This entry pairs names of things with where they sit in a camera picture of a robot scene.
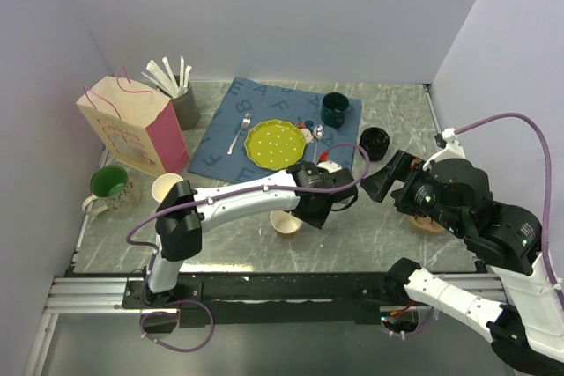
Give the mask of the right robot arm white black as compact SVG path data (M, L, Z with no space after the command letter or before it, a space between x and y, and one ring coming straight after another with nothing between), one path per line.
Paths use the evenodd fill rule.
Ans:
M472 294L407 258L386 273L387 298L425 303L461 321L521 373L562 374L563 305L549 285L542 224L528 210L493 199L487 174L466 159L453 129L437 143L441 150L428 160L397 151L360 185L373 201L390 195L398 212L428 217L462 240L500 279L510 301Z

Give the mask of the brown paper cup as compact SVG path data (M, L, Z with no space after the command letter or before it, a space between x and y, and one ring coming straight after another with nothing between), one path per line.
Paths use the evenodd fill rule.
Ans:
M292 214L276 210L270 214L271 226L281 239L293 238L302 228L304 223Z

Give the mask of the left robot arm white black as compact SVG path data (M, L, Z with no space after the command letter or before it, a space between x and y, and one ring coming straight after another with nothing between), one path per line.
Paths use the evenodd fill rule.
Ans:
M206 232L279 210L321 229L335 203L357 199L357 184L349 169L329 172L312 162L223 188L195 189L187 181L178 182L157 209L172 211L156 219L157 253L147 271L144 299L156 307L167 306L174 299L180 267L202 251Z

